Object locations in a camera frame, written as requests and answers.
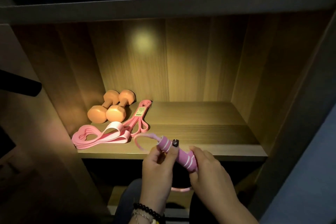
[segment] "pink cord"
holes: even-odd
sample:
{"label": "pink cord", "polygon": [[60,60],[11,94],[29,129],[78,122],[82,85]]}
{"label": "pink cord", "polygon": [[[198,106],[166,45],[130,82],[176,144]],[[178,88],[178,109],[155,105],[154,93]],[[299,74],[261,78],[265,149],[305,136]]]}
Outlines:
{"label": "pink cord", "polygon": [[[152,102],[150,100],[141,101],[131,119],[125,121],[123,124],[118,121],[111,122],[103,132],[92,125],[81,126],[79,130],[73,134],[71,140],[77,149],[87,149],[100,143],[127,143],[129,137],[134,137],[141,132],[148,131],[148,124],[144,122],[143,117],[151,104]],[[131,133],[137,123],[139,124],[138,131]],[[110,128],[117,131],[104,134],[105,131]],[[93,140],[86,141],[88,135],[96,135],[97,137]]]}
{"label": "pink cord", "polygon": [[[135,145],[142,151],[145,151],[148,153],[147,150],[145,150],[144,148],[142,148],[138,141],[137,138],[138,137],[149,137],[152,139],[155,139],[157,141],[157,145],[159,146],[159,148],[164,151],[165,153],[167,153],[172,145],[172,142],[170,140],[168,140],[167,137],[163,136],[163,137],[158,137],[155,134],[146,134],[146,133],[141,133],[141,134],[137,134],[134,137],[134,143]],[[178,152],[178,156],[176,159],[176,162],[180,163],[183,167],[185,167],[189,172],[194,172],[197,171],[197,162],[196,162],[196,158],[195,155],[192,151],[189,151],[188,153],[184,152],[183,150],[179,149]],[[191,188],[185,188],[185,189],[179,189],[179,188],[171,188],[172,191],[178,191],[178,192],[187,192],[190,191]]]}

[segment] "lower shelf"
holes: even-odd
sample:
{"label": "lower shelf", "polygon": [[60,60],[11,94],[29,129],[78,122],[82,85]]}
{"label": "lower shelf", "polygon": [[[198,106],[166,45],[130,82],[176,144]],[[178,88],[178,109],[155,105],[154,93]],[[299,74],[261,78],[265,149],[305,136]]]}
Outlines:
{"label": "lower shelf", "polygon": [[[130,117],[137,107],[138,103],[129,107]],[[263,161],[267,157],[231,103],[153,102],[145,121],[150,126],[150,133],[179,139],[180,148],[185,151],[190,145],[195,145],[208,150],[218,160],[227,161]],[[103,131],[108,124],[93,125]],[[138,142],[147,150],[156,145],[156,141],[150,138],[139,137]],[[78,150],[78,153],[82,158],[143,159],[146,156],[133,140],[126,144],[99,144]]]}

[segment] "orange dumbbell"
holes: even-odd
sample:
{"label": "orange dumbbell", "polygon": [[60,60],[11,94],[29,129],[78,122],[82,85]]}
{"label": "orange dumbbell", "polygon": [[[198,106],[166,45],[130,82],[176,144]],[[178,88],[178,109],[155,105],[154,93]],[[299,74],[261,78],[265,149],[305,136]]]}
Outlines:
{"label": "orange dumbbell", "polygon": [[106,118],[109,121],[122,122],[126,117],[125,106],[132,104],[135,100],[135,95],[130,90],[123,90],[119,94],[119,105],[111,106],[106,112]]}
{"label": "orange dumbbell", "polygon": [[89,120],[94,123],[104,123],[106,121],[106,111],[110,105],[116,105],[119,102],[119,93],[115,90],[108,90],[104,94],[104,103],[102,105],[94,105],[87,112]]}

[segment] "black nail polish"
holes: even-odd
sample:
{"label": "black nail polish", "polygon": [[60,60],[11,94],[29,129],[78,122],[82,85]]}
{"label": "black nail polish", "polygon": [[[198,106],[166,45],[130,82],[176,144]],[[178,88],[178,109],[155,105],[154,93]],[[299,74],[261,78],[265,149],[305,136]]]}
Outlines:
{"label": "black nail polish", "polygon": [[174,146],[174,147],[178,147],[178,145],[179,145],[179,140],[174,139],[171,145]]}

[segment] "shelf board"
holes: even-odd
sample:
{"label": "shelf board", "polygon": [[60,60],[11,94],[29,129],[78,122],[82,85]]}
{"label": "shelf board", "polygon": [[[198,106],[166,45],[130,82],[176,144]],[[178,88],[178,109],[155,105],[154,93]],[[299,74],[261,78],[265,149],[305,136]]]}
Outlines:
{"label": "shelf board", "polygon": [[335,4],[336,0],[113,0],[13,5],[0,8],[0,23],[13,25],[282,13],[328,10],[333,9]]}
{"label": "shelf board", "polygon": [[[137,107],[138,103],[129,107],[129,117]],[[179,139],[181,149],[186,151],[195,145],[210,151],[219,160],[262,161],[267,157],[231,103],[153,102],[145,121],[150,125],[150,133]],[[103,131],[108,124],[93,125]],[[138,142],[148,150],[156,145],[155,140],[145,137],[139,137]],[[146,156],[133,140],[126,144],[99,144],[78,153],[82,158],[143,159]]]}

